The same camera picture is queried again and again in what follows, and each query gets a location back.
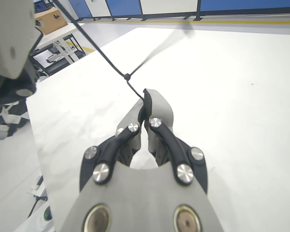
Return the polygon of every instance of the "black and white checkered pattern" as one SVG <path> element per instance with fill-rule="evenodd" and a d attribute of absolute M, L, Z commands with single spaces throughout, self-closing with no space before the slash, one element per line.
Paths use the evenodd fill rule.
<path fill-rule="evenodd" d="M 40 75 L 38 81 L 42 81 L 48 76 L 38 70 Z M 0 140 L 12 136 L 18 128 L 23 127 L 29 121 L 26 99 L 22 99 L 12 104 L 0 107 Z"/>

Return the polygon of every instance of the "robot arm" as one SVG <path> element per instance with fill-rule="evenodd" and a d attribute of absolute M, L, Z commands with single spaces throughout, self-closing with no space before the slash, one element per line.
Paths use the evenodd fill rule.
<path fill-rule="evenodd" d="M 173 112 L 155 90 L 144 90 L 116 134 L 88 148 L 80 194 L 61 231 L 223 231 L 206 196 L 203 153 L 172 133 Z M 158 168 L 129 168 L 144 121 Z"/>

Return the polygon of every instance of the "metal screw head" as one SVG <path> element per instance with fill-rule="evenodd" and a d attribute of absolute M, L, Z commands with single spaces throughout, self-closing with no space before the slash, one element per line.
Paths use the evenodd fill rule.
<path fill-rule="evenodd" d="M 160 126 L 161 126 L 161 120 L 158 119 L 158 118 L 156 118 L 156 117 L 152 118 L 152 119 L 149 121 L 149 123 L 150 123 L 150 125 L 151 125 L 152 127 L 160 127 Z"/>
<path fill-rule="evenodd" d="M 121 127 L 119 128 L 116 133 L 115 133 L 115 136 L 118 136 L 124 129 Z"/>
<path fill-rule="evenodd" d="M 91 146 L 87 150 L 85 150 L 84 157 L 86 159 L 92 159 L 97 154 L 98 149 L 96 146 Z"/>
<path fill-rule="evenodd" d="M 182 205 L 175 210 L 174 226 L 176 232 L 200 232 L 200 221 L 196 213 L 188 206 Z"/>
<path fill-rule="evenodd" d="M 197 147 L 192 147 L 191 148 L 191 155 L 197 161 L 201 161 L 201 160 L 204 159 L 204 154 L 203 154 L 202 150 L 200 150 Z"/>
<path fill-rule="evenodd" d="M 16 90 L 16 94 L 19 96 L 28 97 L 28 96 L 32 96 L 33 92 L 29 89 L 23 88 L 23 89 Z"/>
<path fill-rule="evenodd" d="M 100 204 L 93 208 L 86 217 L 84 232 L 105 232 L 110 225 L 110 213 L 106 206 Z"/>
<path fill-rule="evenodd" d="M 138 124 L 133 124 L 133 123 L 130 123 L 129 126 L 128 126 L 128 129 L 130 132 L 136 132 L 138 130 Z"/>
<path fill-rule="evenodd" d="M 109 175 L 109 167 L 105 163 L 97 165 L 92 173 L 92 179 L 95 182 L 103 182 Z"/>
<path fill-rule="evenodd" d="M 186 184 L 189 184 L 192 182 L 193 179 L 193 171 L 190 168 L 190 166 L 185 164 L 180 164 L 177 169 L 177 177 Z"/>

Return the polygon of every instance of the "black metal stand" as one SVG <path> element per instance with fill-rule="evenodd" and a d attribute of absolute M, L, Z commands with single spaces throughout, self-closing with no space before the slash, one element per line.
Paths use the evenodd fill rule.
<path fill-rule="evenodd" d="M 74 53 L 78 58 L 82 58 L 86 55 L 85 51 L 83 50 L 83 48 L 81 47 L 81 45 L 78 43 L 78 41 L 76 40 L 76 38 L 74 37 L 73 34 L 69 34 L 66 37 L 63 38 L 63 40 L 70 40 L 73 44 L 73 46 L 77 49 Z M 65 58 L 62 58 L 54 63 L 52 63 L 51 65 L 44 67 L 42 66 L 34 57 L 38 54 L 41 54 L 42 52 L 46 51 L 46 50 L 50 50 L 53 49 L 53 44 L 47 45 L 46 47 L 40 49 L 40 50 L 35 50 L 34 52 L 32 52 L 29 55 L 29 61 L 37 66 L 38 68 L 40 68 L 47 76 L 51 76 L 55 73 L 57 73 L 58 71 L 62 70 L 63 68 L 69 66 L 70 64 L 68 63 L 68 61 Z"/>

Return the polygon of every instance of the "yellow floor line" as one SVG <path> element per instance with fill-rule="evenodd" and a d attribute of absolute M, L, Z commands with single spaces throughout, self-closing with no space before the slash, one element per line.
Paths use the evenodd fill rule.
<path fill-rule="evenodd" d="M 115 21 L 90 21 L 90 23 L 199 23 L 199 24 L 268 24 L 268 25 L 290 25 L 290 21 L 247 21 L 247 20 L 146 20 L 146 21 L 133 21 L 133 20 L 115 20 Z"/>
<path fill-rule="evenodd" d="M 65 41 L 65 42 L 66 42 L 68 45 L 74 46 L 72 42 L 68 42 L 68 41 Z M 87 48 L 87 47 L 83 47 L 83 46 L 82 46 L 82 48 L 83 48 L 83 50 L 88 51 L 88 52 L 90 52 L 90 53 L 94 52 L 93 49 L 90 49 L 90 48 Z"/>

